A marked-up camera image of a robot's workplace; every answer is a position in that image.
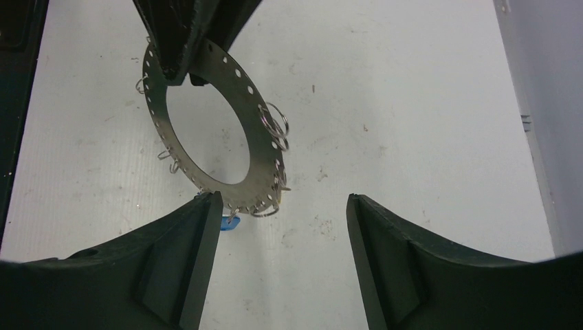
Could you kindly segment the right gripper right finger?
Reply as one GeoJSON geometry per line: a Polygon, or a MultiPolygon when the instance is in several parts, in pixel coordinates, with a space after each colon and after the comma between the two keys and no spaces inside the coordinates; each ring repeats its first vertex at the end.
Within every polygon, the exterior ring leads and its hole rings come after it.
{"type": "Polygon", "coordinates": [[[369,329],[581,329],[582,254],[528,263],[455,243],[365,195],[347,228],[369,329]]]}

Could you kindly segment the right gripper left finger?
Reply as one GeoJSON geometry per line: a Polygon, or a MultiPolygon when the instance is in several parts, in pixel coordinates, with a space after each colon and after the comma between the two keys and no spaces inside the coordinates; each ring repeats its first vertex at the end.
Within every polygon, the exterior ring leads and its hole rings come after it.
{"type": "Polygon", "coordinates": [[[198,329],[219,192],[65,259],[1,262],[2,329],[198,329]]]}

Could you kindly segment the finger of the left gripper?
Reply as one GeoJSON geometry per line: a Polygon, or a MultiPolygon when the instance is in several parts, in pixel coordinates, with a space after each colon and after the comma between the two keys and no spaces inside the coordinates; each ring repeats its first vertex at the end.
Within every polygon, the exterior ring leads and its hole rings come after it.
{"type": "Polygon", "coordinates": [[[202,41],[228,51],[261,0],[194,0],[188,2],[188,73],[194,86],[206,80],[194,74],[195,58],[202,41]]]}
{"type": "Polygon", "coordinates": [[[206,33],[218,1],[135,0],[168,85],[183,83],[194,48],[206,33]]]}

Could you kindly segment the blue capped key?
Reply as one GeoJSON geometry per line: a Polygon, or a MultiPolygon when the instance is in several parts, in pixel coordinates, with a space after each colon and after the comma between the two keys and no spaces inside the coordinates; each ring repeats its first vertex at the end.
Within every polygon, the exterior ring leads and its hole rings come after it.
{"type": "Polygon", "coordinates": [[[241,221],[241,218],[238,216],[223,216],[221,219],[221,231],[230,231],[235,229],[241,221]]]}

